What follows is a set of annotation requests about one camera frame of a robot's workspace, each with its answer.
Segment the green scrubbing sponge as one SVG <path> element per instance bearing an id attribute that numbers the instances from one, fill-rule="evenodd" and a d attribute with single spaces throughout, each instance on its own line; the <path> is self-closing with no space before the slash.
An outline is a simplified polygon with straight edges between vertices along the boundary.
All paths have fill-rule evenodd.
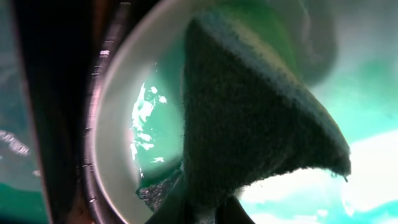
<path id="1" fill-rule="evenodd" d="M 198 13 L 184 50 L 183 167 L 176 182 L 185 180 L 186 223 L 216 223 L 216 209 L 258 180 L 299 169 L 350 175 L 338 125 L 234 11 Z"/>

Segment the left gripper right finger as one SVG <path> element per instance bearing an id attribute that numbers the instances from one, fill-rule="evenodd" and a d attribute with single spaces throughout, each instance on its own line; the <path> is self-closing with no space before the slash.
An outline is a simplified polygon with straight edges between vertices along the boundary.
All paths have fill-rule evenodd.
<path id="1" fill-rule="evenodd" d="M 233 195 L 216 209 L 216 224 L 255 224 Z"/>

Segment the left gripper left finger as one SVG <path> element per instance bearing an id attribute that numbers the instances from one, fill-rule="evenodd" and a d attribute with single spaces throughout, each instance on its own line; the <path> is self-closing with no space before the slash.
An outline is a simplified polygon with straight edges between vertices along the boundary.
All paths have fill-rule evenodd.
<path id="1" fill-rule="evenodd" d="M 145 224 L 186 224 L 185 199 L 185 180 L 178 179 L 160 208 Z"/>

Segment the pale green plate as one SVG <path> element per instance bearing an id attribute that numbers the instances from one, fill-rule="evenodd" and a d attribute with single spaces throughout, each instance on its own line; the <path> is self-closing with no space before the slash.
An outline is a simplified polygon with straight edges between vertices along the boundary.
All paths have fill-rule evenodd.
<path id="1" fill-rule="evenodd" d="M 182 173 L 190 21 L 228 8 L 327 110 L 351 173 L 299 169 L 235 191 L 255 223 L 397 222 L 396 1 L 159 1 L 94 87 L 85 148 L 119 223 L 145 223 Z"/>

